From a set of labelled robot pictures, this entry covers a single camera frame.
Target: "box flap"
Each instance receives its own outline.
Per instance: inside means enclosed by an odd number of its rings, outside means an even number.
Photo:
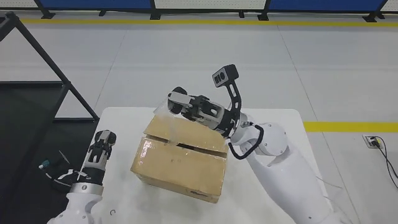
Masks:
[[[228,146],[220,133],[182,118],[155,115],[144,134],[211,151],[228,152]]]
[[[221,195],[226,158],[142,138],[131,171],[210,195]]]

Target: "black floor mat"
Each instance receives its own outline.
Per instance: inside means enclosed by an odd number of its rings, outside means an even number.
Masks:
[[[52,189],[38,166],[61,150],[71,164],[80,167],[97,124],[52,124],[0,223],[46,223],[65,209],[66,194]]]

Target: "black cable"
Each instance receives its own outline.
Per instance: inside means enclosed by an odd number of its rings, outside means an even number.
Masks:
[[[376,146],[376,147],[379,148],[379,150],[381,151],[381,153],[383,154],[383,156],[386,158],[387,163],[390,164],[390,166],[391,166],[391,169],[392,169],[392,172],[394,173],[394,176],[397,177],[397,179],[398,179],[398,175],[397,175],[397,173],[396,173],[396,170],[395,170],[394,167],[392,166],[390,160],[388,160],[388,158],[387,158],[387,146],[386,146],[386,143],[384,142],[383,138],[381,138],[381,137],[379,137],[379,136],[375,136],[375,138],[379,138],[379,139],[383,142],[384,150],[386,151],[385,154],[384,154],[383,151],[380,149],[380,146]]]
[[[231,150],[232,155],[233,155],[235,158],[237,158],[237,159],[239,159],[239,160],[245,159],[245,158],[247,158],[257,147],[259,147],[259,145],[260,145],[260,143],[261,143],[261,141],[262,141],[262,137],[264,136],[264,129],[263,129],[261,126],[258,126],[258,125],[256,125],[256,124],[254,125],[254,128],[256,128],[257,130],[260,131],[259,137],[257,138],[256,143],[255,143],[248,151],[246,151],[246,153],[244,153],[242,156],[240,156],[238,153],[236,153],[236,151],[234,150],[233,145],[232,145],[230,142],[228,143],[229,149]]]
[[[384,150],[386,151],[386,153],[384,153],[383,150],[380,148],[380,145],[379,145],[379,143],[377,142],[377,140],[376,140],[376,142],[375,142],[375,145],[376,145],[377,148],[379,148],[379,150],[381,151],[381,154],[383,154],[383,156],[386,158],[386,164],[387,164],[388,174],[390,175],[390,178],[391,178],[391,180],[392,180],[392,183],[393,183],[393,184],[395,185],[395,187],[398,189],[398,186],[397,186],[396,182],[394,181],[394,178],[391,176],[390,166],[391,166],[391,169],[392,169],[392,171],[393,171],[395,177],[397,177],[397,179],[398,179],[398,175],[397,175],[397,173],[396,173],[396,170],[395,170],[394,167],[392,166],[390,160],[388,160],[388,158],[387,158],[387,146],[386,146],[386,143],[384,142],[383,138],[381,138],[381,137],[379,137],[379,136],[375,136],[375,138],[379,138],[379,139],[383,142]]]

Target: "yellow floor line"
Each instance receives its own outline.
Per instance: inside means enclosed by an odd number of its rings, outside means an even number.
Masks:
[[[398,133],[398,123],[388,122],[304,122],[309,133]]]
[[[208,24],[234,26],[398,27],[398,22],[304,22],[245,20],[21,19],[25,24]]]

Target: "white cable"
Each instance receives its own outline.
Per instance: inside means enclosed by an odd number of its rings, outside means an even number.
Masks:
[[[326,183],[326,184],[330,185],[330,186],[336,187],[336,188],[338,188],[338,189],[343,189],[343,188],[342,188],[342,187],[340,187],[340,186],[337,186],[337,185],[334,185],[334,184],[331,184],[331,183],[328,183],[328,182],[326,182],[326,181],[322,180],[322,179],[321,179],[321,178],[319,178],[318,176],[317,176],[317,178],[318,178],[319,180],[321,180],[322,182],[324,182],[324,183]]]
[[[342,212],[344,213],[344,215],[346,216],[346,218],[349,220],[349,222],[351,222],[351,224],[354,224],[353,221],[350,219],[350,217],[348,217],[348,215],[346,214],[346,212],[343,211],[343,209],[340,208],[340,206],[332,199],[330,199],[329,197],[323,196],[326,199],[328,199],[329,201],[331,201],[332,203],[334,203],[336,205],[336,207]]]
[[[48,173],[46,173],[45,174],[49,179],[52,179],[52,177],[51,177],[51,175],[49,175]],[[65,185],[65,186],[67,186],[67,187],[71,187],[71,185],[69,185],[69,184],[64,184],[63,182],[60,182],[60,181],[58,181],[58,180],[54,180],[54,182],[56,182],[56,183],[58,183],[58,184],[62,184],[62,185]]]

